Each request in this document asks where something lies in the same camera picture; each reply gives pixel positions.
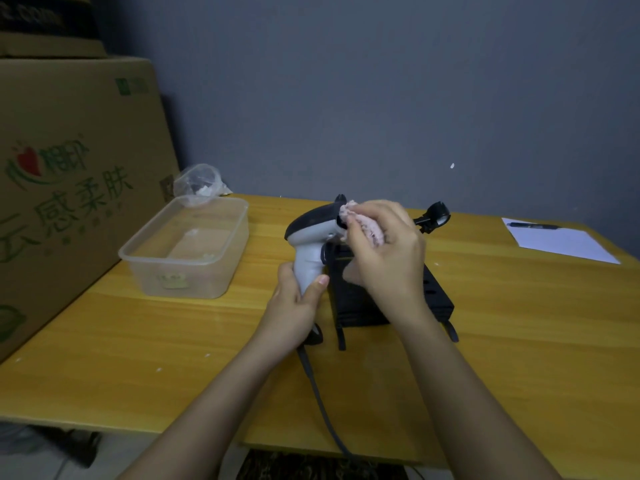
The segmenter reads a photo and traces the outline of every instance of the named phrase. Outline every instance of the person's left arm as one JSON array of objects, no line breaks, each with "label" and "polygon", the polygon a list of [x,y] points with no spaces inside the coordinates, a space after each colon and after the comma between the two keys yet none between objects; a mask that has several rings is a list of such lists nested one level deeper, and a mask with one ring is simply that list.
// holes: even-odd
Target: person's left arm
[{"label": "person's left arm", "polygon": [[120,476],[128,479],[208,479],[270,371],[307,338],[329,282],[320,275],[305,295],[292,263],[278,269],[278,286],[249,342],[187,409]]}]

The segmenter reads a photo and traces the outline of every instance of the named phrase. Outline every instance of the plastic bag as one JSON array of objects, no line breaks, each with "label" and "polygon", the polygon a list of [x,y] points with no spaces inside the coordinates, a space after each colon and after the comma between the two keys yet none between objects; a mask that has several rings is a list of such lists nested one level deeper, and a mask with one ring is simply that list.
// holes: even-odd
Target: plastic bag
[{"label": "plastic bag", "polygon": [[188,205],[199,205],[219,195],[228,195],[229,187],[222,182],[217,168],[199,163],[185,168],[173,181],[173,195],[190,196]]}]

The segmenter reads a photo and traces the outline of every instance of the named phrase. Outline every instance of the red heart logo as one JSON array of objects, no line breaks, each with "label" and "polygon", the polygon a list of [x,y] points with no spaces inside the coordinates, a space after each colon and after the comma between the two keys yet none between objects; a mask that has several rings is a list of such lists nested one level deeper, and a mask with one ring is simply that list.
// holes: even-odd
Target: red heart logo
[{"label": "red heart logo", "polygon": [[24,149],[24,153],[18,154],[18,165],[25,170],[26,172],[36,175],[37,177],[41,177],[40,169],[38,168],[38,155],[36,154],[36,150],[32,147],[27,146]]}]

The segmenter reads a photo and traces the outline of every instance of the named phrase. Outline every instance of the forearm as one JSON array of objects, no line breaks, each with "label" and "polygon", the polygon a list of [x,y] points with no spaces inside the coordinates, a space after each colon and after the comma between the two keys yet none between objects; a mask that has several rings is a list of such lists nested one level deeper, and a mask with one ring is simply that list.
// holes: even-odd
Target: forearm
[{"label": "forearm", "polygon": [[559,479],[430,311],[420,314],[397,329],[456,478]]},{"label": "forearm", "polygon": [[121,478],[211,478],[280,359],[250,341]]}]

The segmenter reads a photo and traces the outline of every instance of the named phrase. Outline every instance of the person's right hand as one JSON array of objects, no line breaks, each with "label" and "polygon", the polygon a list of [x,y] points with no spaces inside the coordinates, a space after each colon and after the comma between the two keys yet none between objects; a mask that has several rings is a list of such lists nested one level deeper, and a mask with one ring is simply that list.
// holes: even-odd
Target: person's right hand
[{"label": "person's right hand", "polygon": [[348,219],[348,244],[377,306],[396,325],[423,312],[425,243],[412,218],[399,203],[388,200],[364,202],[352,210],[375,219],[385,233],[385,243],[374,249],[360,224]]}]

